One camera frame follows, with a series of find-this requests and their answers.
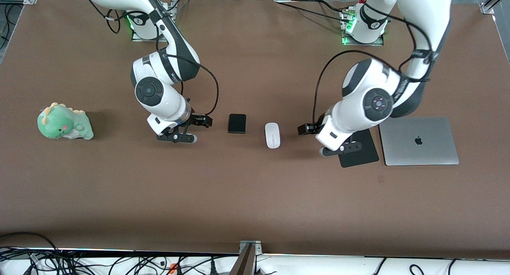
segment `green plush dinosaur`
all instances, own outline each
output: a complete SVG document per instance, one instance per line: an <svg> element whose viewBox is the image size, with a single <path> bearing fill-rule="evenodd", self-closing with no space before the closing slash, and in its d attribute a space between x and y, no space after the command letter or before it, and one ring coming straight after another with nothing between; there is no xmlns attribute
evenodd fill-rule
<svg viewBox="0 0 510 275"><path fill-rule="evenodd" d="M56 102L39 114L37 126L42 135L50 139L65 137L90 140L94 136L89 118L83 110L73 110Z"/></svg>

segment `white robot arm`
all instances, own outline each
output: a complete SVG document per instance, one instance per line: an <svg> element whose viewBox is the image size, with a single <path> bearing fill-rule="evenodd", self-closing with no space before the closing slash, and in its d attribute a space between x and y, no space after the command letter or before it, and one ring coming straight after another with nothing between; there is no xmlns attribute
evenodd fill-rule
<svg viewBox="0 0 510 275"><path fill-rule="evenodd" d="M188 101L172 86L196 77L199 59L184 39L159 0L91 0L115 10L138 10L149 15L168 42L164 51L156 51L137 59L131 69L131 82L138 102L151 115L147 121L158 139L171 142L196 142L196 136L179 132L179 126L196 124L208 128L212 119L192 115Z"/></svg>
<svg viewBox="0 0 510 275"><path fill-rule="evenodd" d="M393 7L388 7L388 1L372 2L380 3L379 6L386 5L386 11ZM376 59L360 61L346 75L342 85L343 99L329 108L319 118L319 123L298 128L300 134L316 134L315 138L327 149L337 151L354 132L376 126L390 116L408 115L419 106L424 89L423 81L430 74L447 35L451 0L398 0L397 3L406 21L427 36L417 28L410 27L415 48L406 73L394 71ZM358 6L357 11L360 10L368 8ZM366 14L374 13L374 10L370 10ZM361 23L355 26L358 30L353 32L362 35L364 28L367 35L377 39L379 34L372 31L371 24L383 23L385 20L386 16L381 14L377 19L361 17Z"/></svg>

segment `brown tablecloth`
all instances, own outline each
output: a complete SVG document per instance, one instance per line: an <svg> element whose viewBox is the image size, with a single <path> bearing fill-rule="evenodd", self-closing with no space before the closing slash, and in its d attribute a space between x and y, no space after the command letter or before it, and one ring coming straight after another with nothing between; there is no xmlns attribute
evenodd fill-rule
<svg viewBox="0 0 510 275"><path fill-rule="evenodd" d="M135 99L131 63L154 43L131 42L126 23L111 33L86 0L24 8L0 66L0 231L37 231L66 248L237 251L253 239L273 253L510 257L510 69L476 5L452 7L413 114L450 118L458 166L386 167L374 128L381 161L344 169L297 135L326 61L358 48L342 46L334 20L270 0L190 0L177 24L220 84L214 124L191 128L194 145L157 141ZM398 65L412 42L401 23L387 32L384 47L360 49ZM318 114L363 58L330 65ZM209 110L214 82L201 71L184 95ZM85 110L94 139L43 137L36 117L54 101ZM227 133L230 113L247 115L245 135ZM278 149L265 146L267 122L280 126Z"/></svg>

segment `electrical wire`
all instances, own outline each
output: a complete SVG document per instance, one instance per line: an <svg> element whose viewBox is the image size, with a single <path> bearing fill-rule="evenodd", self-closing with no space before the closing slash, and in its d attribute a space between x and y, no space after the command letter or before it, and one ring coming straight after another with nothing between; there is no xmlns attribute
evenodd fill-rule
<svg viewBox="0 0 510 275"><path fill-rule="evenodd" d="M118 22L120 21L121 19L131 15L131 14L147 14L143 11L129 11L129 12L124 12L122 13L122 15L119 16L117 10L113 10L113 9L110 9L108 10L108 12L105 14L103 14L101 12L101 10L99 10L99 8L96 6L96 4L94 4L94 2L92 2L92 0L88 0L89 3L94 7L94 9L101 15L101 17L103 17L106 21L107 21L107 25L108 25L108 28L115 34L118 34L120 32L120 23L118 23L118 28L117 28L117 31L113 30L113 28L110 26L110 21L114 21L114 22ZM115 11L115 15L117 16L117 18L112 18L110 16L110 13Z"/></svg>
<svg viewBox="0 0 510 275"><path fill-rule="evenodd" d="M216 109L216 106L218 106L218 99L219 99L219 96L220 96L220 86L218 84L218 79L216 78L216 76L213 74L213 72L211 72L204 65L199 64L199 63L197 63L194 60L188 59L186 57L181 57L181 56L177 56L177 55L170 55L170 54L162 52L164 50L164 48L161 48L161 50L159 48L159 28L158 28L158 26L156 26L156 35L157 35L157 37L156 37L156 51L158 51L158 53L160 53L161 55L166 55L167 57L173 57L173 58L176 58L176 59L181 59L181 60L187 61L188 63L194 64L195 66L198 66L199 68L202 68L203 70L208 72L209 75L211 75L211 77L213 77L214 83L216 84L216 99L214 101L213 108L211 108L211 110L209 112L205 113L204 115L208 116L208 115L212 114L214 112L214 110Z"/></svg>
<svg viewBox="0 0 510 275"><path fill-rule="evenodd" d="M173 4L172 7L168 8L168 10L172 10L173 8L177 7L177 4L179 4L180 0L175 1L175 4Z"/></svg>
<svg viewBox="0 0 510 275"><path fill-rule="evenodd" d="M28 249L22 247L14 247L14 246L0 246L0 262L5 260L11 260L15 257L19 257L21 255L26 256L30 260L30 266L27 271L24 273L25 275L30 275L33 270L36 271L37 274L39 272L56 272L57 275L96 275L93 267L109 267L108 275L111 275L113 268L120 263L127 262L134 257L120 257L115 260L112 264L85 264L81 262L81 257L72 257L76 255L75 251L66 251L59 250L55 244L49 240L48 237L41 235L39 233L32 232L14 232L5 235L1 235L0 239L5 237L12 236L36 236L44 239L53 249L52 251L47 250L36 250L36 249ZM160 264L157 264L155 259L157 257L138 257L138 262L131 267L126 275L140 275L142 270L145 268L150 268L154 270L155 275L166 275L171 270L175 270L177 268L189 268L184 271L184 273L188 273L191 270L195 270L201 275L207 275L206 273L197 269L198 266L204 264L205 262L209 262L211 260L227 257L231 255L222 255L217 257L212 257L211 259L205 260L195 266L181 266L180 264L186 257L179 257L176 264L172 264L172 266L168 266L167 257L163 257L164 261L161 261Z"/></svg>
<svg viewBox="0 0 510 275"><path fill-rule="evenodd" d="M420 271L420 273L421 273L421 274L416 274L416 273L414 273L413 268L417 268L417 269ZM423 273L423 270L422 270L419 266L417 266L416 264L411 264L411 265L409 266L409 272L410 272L412 275L425 275L425 273Z"/></svg>
<svg viewBox="0 0 510 275"><path fill-rule="evenodd" d="M427 41L428 51L429 51L428 59L429 59L429 63L432 63L433 56L434 56L434 55L432 55L432 43L430 42L430 38L428 37L427 33L425 33L425 31L422 28L416 26L414 23L411 23L411 22L407 21L406 19L402 19L402 18L399 18L399 17L396 17L396 16L392 16L390 14L387 14L387 13L384 13L384 12L382 12L380 10L377 10L374 7L368 5L366 0L361 0L361 1L363 2L363 4L365 6L367 6L369 9L373 10L374 12L377 12L377 13L379 13L381 15L384 15L384 16L390 18L390 19L394 19L394 20L400 21L402 23L405 23L406 25L411 26L412 28L415 28L417 31L419 31L423 35L423 37L425 37L425 39ZM409 78L409 81L411 81L411 82L425 82L425 81L428 81L428 79L426 77L427 77L427 75L429 75L431 69L432 69L432 64L428 65L427 72L425 73L425 75L423 77L421 77L421 79L412 79L412 78Z"/></svg>
<svg viewBox="0 0 510 275"><path fill-rule="evenodd" d="M342 12L342 10L349 8L349 6L347 6L347 7L338 9L338 8L335 8L335 7L331 6L328 2L326 2L324 0L317 0L317 2L326 5L329 9L331 9L333 11L336 11L336 12Z"/></svg>
<svg viewBox="0 0 510 275"><path fill-rule="evenodd" d="M346 51L343 51L343 52L340 52L338 53L337 55L334 55L333 57L331 57L331 59L326 63L326 65L324 66L324 68L322 68L322 71L320 72L320 75L319 75L319 79L317 80L317 86L315 86L315 96L314 96L314 107L313 107L313 110L312 110L312 123L315 123L315 109L317 107L317 94L319 92L319 85L320 85L320 80L322 79L322 75L324 74L324 71L326 71L326 68L330 65L330 63L336 59L337 57L341 56L341 55L344 55L344 54L347 54L347 53L360 53L360 54L363 54L363 55L367 55L367 56L370 56L374 59L377 59L378 61L382 62L383 64L385 64L386 66L388 66L388 68L392 69L394 72L398 73L397 69L392 66L390 63L388 63L387 61L381 59L380 57L377 57L376 55L373 55L372 53L368 53L368 52L365 52L365 51L362 51L362 50L346 50Z"/></svg>
<svg viewBox="0 0 510 275"><path fill-rule="evenodd" d="M311 10L303 9L301 7L292 6L292 5L289 5L287 3L283 3L283 2L277 2L277 3L280 4L280 5L283 5L283 6L288 6L288 7L294 8L294 9L298 9L298 10L301 10L301 11L305 11L305 12L312 13L312 14L315 14L315 15L319 15L319 16L322 16L322 17L326 17L326 18L329 18L329 19L334 19L334 20L337 20L337 21L340 21L340 22L346 22L346 23L349 22L349 20L347 20L347 19L340 19L338 17L333 17L333 16L321 14L321 13L314 12L314 11L311 11Z"/></svg>
<svg viewBox="0 0 510 275"><path fill-rule="evenodd" d="M209 262L209 261L211 261L211 260L215 260L215 259L219 259L219 258L223 258L223 257L231 257L231 256L233 256L233 255L221 255L221 256L211 257L210 259L204 260L204 261L202 261L202 262L200 262L200 263L196 264L196 265L195 265L195 266L193 266L192 268L190 268L190 269L188 269L188 270L184 271L184 272L182 273L182 275L184 275L184 274L188 273L188 272L189 272L189 271L191 271L191 270L194 270L196 267L199 267L200 265L202 265L202 264L204 264L204 263L207 263L207 262Z"/></svg>
<svg viewBox="0 0 510 275"><path fill-rule="evenodd" d="M2 48L4 48L5 44L7 44L7 42L9 42L9 40L10 40L9 33L11 32L11 24L16 26L16 23L11 22L11 20L9 19L9 14L11 13L12 8L14 8L15 6L22 8L22 6L20 6L20 5L13 4L9 7L9 9L7 9L8 5L5 5L4 14L5 14L5 19L7 21L7 33L5 34L5 36L0 36L2 39L4 39L2 46L0 46L0 50Z"/></svg>
<svg viewBox="0 0 510 275"><path fill-rule="evenodd" d="M383 267L383 264L384 262L386 261L387 257L384 257L382 259L382 261L379 263L379 265L377 266L377 269L375 270L375 272L373 273L373 275L378 275L379 272L381 271L381 268Z"/></svg>
<svg viewBox="0 0 510 275"><path fill-rule="evenodd" d="M118 14L117 10L113 10L113 9L108 10L108 13L106 14L106 16L109 18L110 17L110 13L112 11L115 11L115 15L117 16L117 18L119 18L119 14ZM113 30L112 26L110 25L110 21L106 20L106 24L108 25L108 28L110 28L110 30L113 33L118 34L120 32L120 22L119 21L117 21L118 26L117 26L117 30L116 31Z"/></svg>
<svg viewBox="0 0 510 275"><path fill-rule="evenodd" d="M448 265L448 275L451 275L451 267L453 266L453 264L455 263L455 261L457 261L456 258L454 258L450 264Z"/></svg>

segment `laptop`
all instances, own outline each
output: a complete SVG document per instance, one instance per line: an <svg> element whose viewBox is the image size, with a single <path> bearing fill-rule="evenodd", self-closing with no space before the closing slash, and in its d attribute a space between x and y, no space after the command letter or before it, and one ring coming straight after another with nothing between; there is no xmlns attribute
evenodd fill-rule
<svg viewBox="0 0 510 275"><path fill-rule="evenodd" d="M388 118L379 133L387 166L459 164L447 117Z"/></svg>

